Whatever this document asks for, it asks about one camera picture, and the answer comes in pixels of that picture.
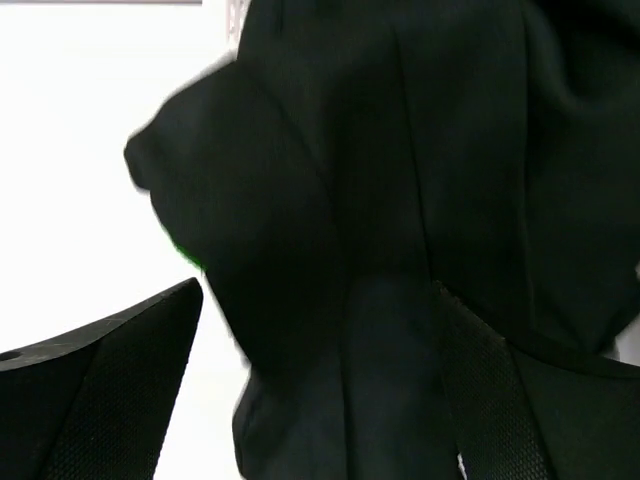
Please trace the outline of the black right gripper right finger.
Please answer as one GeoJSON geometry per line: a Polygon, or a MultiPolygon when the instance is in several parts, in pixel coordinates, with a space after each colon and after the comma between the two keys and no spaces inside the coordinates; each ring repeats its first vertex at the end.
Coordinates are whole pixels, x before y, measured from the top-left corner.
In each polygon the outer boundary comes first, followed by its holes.
{"type": "Polygon", "coordinates": [[[441,284],[434,303],[467,478],[638,478],[638,367],[479,316],[441,284]]]}

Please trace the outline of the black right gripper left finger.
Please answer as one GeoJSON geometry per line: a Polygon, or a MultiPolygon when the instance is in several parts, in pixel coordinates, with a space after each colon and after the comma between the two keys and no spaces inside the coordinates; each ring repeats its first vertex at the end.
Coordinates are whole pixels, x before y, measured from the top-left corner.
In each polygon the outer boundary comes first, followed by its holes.
{"type": "Polygon", "coordinates": [[[2,479],[153,478],[202,302],[191,278],[2,353],[2,479]]]}

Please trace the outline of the black pleated skirt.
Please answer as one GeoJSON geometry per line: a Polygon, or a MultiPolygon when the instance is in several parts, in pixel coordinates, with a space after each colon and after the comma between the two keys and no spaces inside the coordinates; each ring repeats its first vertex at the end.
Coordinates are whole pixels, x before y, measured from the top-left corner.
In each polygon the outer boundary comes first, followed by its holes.
{"type": "Polygon", "coordinates": [[[457,479],[435,282],[609,356],[639,314],[635,1],[254,1],[125,161],[250,374],[246,479],[457,479]]]}

